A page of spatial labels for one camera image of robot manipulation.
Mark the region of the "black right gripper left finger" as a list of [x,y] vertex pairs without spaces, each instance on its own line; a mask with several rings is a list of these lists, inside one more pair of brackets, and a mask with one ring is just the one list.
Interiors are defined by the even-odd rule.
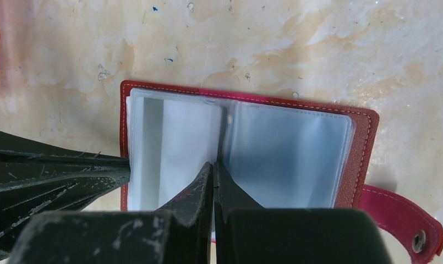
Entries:
[[213,166],[155,211],[33,216],[10,263],[209,263]]

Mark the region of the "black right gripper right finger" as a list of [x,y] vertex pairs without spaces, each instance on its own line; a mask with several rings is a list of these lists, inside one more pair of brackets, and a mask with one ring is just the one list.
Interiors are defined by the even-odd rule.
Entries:
[[379,231],[353,209],[267,209],[214,166],[218,263],[390,263]]

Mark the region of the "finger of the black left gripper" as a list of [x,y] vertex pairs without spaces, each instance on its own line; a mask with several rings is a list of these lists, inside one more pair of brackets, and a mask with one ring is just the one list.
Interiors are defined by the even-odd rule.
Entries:
[[130,180],[130,171],[85,172],[0,181],[0,261],[9,257],[30,218],[47,211],[80,211]]
[[0,163],[130,171],[127,158],[74,151],[0,131]]

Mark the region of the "red leather card holder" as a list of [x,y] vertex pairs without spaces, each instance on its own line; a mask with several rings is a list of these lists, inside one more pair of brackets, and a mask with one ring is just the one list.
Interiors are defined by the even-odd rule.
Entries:
[[379,115],[371,109],[241,92],[121,82],[123,211],[155,211],[222,163],[267,209],[353,209],[397,239],[412,263],[443,251],[443,226],[394,192],[365,184]]

